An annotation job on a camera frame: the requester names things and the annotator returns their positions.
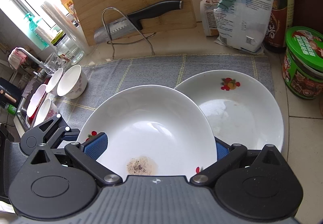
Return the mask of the white bowl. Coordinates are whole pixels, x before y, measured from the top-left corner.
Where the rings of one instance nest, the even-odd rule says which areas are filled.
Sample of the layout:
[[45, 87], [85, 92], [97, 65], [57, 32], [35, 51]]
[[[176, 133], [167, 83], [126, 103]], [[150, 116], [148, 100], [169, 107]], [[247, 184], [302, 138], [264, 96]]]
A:
[[78, 98], [86, 89], [88, 79], [80, 65], [74, 65], [68, 69], [60, 79], [57, 88], [59, 97], [68, 99]]
[[52, 100], [49, 98], [46, 99], [37, 112], [33, 126], [35, 127], [41, 124], [45, 120], [53, 116], [56, 116], [58, 113], [59, 113], [59, 110], [57, 106], [52, 102]]
[[50, 78], [47, 86], [46, 86], [46, 93], [51, 93], [54, 96], [57, 96], [57, 89], [58, 89], [58, 84], [60, 79], [62, 78], [64, 73], [64, 69], [63, 68], [59, 68], [54, 74], [53, 76]]

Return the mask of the white plate with stain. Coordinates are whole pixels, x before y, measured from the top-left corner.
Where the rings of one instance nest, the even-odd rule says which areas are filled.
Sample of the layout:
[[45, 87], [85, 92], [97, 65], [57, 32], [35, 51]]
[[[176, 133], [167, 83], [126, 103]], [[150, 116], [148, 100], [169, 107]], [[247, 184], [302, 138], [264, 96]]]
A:
[[110, 97], [86, 120], [78, 141], [92, 132], [108, 138], [98, 163], [123, 179], [138, 174], [190, 179], [217, 161], [205, 115], [190, 98], [166, 86], [136, 86]]

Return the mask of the white pink colander basket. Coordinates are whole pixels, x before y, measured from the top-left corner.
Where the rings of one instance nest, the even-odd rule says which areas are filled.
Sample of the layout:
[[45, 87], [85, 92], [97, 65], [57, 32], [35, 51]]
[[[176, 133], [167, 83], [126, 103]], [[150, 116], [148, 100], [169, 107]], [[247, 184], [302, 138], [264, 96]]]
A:
[[37, 110], [37, 107], [39, 106], [39, 103], [45, 95], [46, 88], [46, 84], [41, 84], [32, 95], [26, 111], [27, 117], [33, 117], [35, 111]]

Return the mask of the red wash basin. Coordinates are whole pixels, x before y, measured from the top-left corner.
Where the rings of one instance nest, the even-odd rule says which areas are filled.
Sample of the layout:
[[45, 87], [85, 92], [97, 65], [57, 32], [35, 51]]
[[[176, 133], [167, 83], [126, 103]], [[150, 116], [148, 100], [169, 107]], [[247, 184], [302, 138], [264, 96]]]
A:
[[27, 107], [27, 112], [26, 112], [26, 123], [31, 127], [34, 123], [34, 120], [37, 116], [38, 110], [45, 101], [44, 98], [40, 99], [38, 103], [36, 101], [32, 101], [29, 103]]

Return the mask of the steel sink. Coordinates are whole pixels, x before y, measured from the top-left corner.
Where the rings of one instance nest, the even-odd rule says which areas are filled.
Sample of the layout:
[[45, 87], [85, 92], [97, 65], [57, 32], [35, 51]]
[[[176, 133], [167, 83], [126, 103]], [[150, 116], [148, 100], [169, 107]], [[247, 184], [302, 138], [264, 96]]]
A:
[[27, 116], [27, 108], [30, 103], [30, 100], [33, 96], [33, 94], [37, 91], [39, 86], [41, 84], [47, 84], [50, 79], [49, 75], [45, 76], [38, 76], [34, 75], [29, 81], [24, 81], [22, 79], [22, 82], [24, 87], [22, 88], [22, 97], [19, 103], [19, 106], [17, 107], [16, 110], [16, 115], [14, 118], [14, 125], [15, 128], [17, 129], [18, 135], [20, 138], [22, 135], [28, 131], [31, 126], [34, 124], [34, 119], [33, 118], [28, 118]]

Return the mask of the grey checked towel mat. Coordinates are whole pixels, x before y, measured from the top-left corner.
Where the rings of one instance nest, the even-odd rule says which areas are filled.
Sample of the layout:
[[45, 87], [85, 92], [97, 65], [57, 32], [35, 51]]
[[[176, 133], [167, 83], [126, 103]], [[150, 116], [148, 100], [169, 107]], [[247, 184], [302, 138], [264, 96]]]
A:
[[245, 73], [266, 86], [274, 84], [269, 59], [246, 54], [178, 54], [115, 60], [83, 66], [88, 84], [76, 99], [52, 97], [52, 102], [67, 124], [81, 129], [92, 112], [114, 94], [138, 85], [163, 85], [175, 88], [185, 79], [210, 70]]

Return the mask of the glass mug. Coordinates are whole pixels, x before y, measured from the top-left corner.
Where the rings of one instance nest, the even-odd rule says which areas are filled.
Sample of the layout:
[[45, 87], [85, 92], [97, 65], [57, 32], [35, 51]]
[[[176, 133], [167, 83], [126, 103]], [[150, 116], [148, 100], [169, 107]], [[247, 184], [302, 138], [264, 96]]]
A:
[[53, 75], [59, 68], [65, 68], [66, 61], [53, 52], [44, 62], [44, 69], [48, 75]]

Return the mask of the glass jar green lid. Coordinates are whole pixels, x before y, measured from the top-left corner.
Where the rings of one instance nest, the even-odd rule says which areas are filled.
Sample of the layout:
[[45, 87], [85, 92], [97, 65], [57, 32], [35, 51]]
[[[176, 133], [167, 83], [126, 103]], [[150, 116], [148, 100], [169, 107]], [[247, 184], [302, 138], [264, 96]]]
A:
[[62, 30], [57, 33], [51, 43], [56, 48], [57, 55], [72, 66], [84, 56], [84, 51]]

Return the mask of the pink rag on faucet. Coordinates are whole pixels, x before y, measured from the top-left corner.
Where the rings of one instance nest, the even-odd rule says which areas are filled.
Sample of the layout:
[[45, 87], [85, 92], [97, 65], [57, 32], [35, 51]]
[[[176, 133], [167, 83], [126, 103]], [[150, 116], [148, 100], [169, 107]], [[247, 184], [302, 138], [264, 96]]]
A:
[[27, 55], [24, 53], [24, 48], [16, 47], [11, 51], [8, 62], [15, 70], [18, 70], [26, 62], [26, 59]]

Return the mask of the tall plastic cup stack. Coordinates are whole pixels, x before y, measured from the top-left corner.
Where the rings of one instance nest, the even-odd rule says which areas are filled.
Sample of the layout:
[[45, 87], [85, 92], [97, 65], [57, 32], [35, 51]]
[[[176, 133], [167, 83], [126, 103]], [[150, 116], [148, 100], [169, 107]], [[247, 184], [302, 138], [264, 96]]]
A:
[[92, 52], [92, 48], [88, 45], [82, 28], [76, 28], [57, 6], [45, 1], [41, 5], [41, 8], [74, 41], [74, 43], [85, 52], [86, 55], [89, 55]]

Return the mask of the green lidded sauce tub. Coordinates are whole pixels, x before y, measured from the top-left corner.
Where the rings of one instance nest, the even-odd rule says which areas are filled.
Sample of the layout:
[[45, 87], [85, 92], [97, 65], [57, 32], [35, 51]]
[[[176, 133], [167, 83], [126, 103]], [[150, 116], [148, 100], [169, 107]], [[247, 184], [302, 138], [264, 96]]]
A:
[[300, 98], [315, 99], [322, 94], [322, 34], [308, 27], [287, 30], [282, 77]]

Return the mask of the green dish soap bottle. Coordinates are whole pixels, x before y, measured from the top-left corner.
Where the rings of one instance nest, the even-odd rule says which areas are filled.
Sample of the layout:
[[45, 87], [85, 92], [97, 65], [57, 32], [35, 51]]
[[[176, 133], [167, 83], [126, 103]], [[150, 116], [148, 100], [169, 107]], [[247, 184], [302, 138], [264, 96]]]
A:
[[24, 18], [28, 20], [29, 30], [42, 43], [43, 49], [48, 48], [50, 41], [48, 32], [42, 27], [43, 19], [40, 16], [33, 16], [31, 13], [27, 13]]

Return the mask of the white salt bag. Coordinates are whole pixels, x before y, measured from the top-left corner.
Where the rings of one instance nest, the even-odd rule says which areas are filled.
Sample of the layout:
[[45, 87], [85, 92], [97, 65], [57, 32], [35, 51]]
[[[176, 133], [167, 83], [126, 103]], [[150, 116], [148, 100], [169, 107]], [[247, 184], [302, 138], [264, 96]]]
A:
[[218, 42], [250, 54], [261, 54], [274, 0], [233, 0], [214, 10]]

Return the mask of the dark soy sauce bottle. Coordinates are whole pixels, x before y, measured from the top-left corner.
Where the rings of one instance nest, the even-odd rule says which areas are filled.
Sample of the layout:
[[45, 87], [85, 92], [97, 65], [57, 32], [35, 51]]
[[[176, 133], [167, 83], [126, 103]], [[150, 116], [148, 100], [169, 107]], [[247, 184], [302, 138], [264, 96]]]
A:
[[285, 34], [292, 26], [295, 0], [274, 0], [263, 44], [273, 53], [286, 51]]

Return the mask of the black handled kitchen knife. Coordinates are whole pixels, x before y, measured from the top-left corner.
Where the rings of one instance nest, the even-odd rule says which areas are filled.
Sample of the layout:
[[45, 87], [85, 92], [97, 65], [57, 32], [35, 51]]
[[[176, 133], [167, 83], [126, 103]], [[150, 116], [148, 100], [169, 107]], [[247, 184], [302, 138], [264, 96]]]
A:
[[96, 44], [121, 38], [137, 30], [143, 30], [141, 20], [159, 17], [165, 13], [182, 9], [181, 0], [165, 0], [143, 9], [130, 13], [104, 26], [94, 32]]

